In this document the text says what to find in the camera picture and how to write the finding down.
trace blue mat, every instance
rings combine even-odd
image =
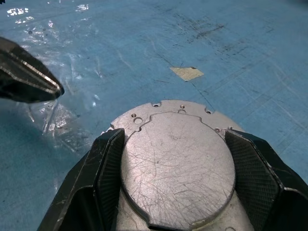
[[[0,36],[63,83],[58,101],[1,101],[0,230],[35,230],[68,170],[123,112],[180,99],[266,139],[308,182],[305,0],[7,0]],[[185,82],[170,67],[204,73]]]

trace metal disc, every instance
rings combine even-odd
[[[140,122],[127,137],[123,190],[149,227],[201,227],[215,219],[232,197],[235,171],[225,141],[218,130],[183,108],[151,113],[146,121],[132,113],[134,125],[127,125],[123,117],[114,122],[127,128]]]

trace pliers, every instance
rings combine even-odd
[[[0,37],[0,98],[37,103],[63,94],[63,86],[41,61]]]

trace textured gripper pad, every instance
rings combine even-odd
[[[231,133],[226,133],[225,138],[235,164],[235,190],[255,231],[261,231],[270,216],[279,186],[248,140]]]
[[[112,140],[107,150],[103,168],[97,182],[98,199],[101,205],[101,215],[106,227],[110,230],[116,219],[120,194],[120,168],[123,152],[124,136]]]

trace tape piece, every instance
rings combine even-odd
[[[170,69],[185,81],[204,75],[204,73],[194,67],[171,67]]]

